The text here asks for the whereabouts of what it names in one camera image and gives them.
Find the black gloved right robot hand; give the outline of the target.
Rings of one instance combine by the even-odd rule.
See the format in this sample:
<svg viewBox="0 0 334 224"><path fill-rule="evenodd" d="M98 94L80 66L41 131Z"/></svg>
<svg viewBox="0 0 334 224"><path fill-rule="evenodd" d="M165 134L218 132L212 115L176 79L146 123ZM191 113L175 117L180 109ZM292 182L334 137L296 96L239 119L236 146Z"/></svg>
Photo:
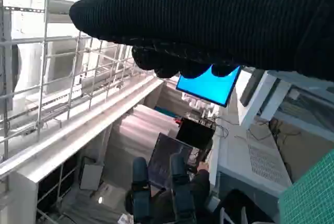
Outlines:
<svg viewBox="0 0 334 224"><path fill-rule="evenodd" d="M160 78L247 66L333 81L333 0L80 0L69 16Z"/></svg>

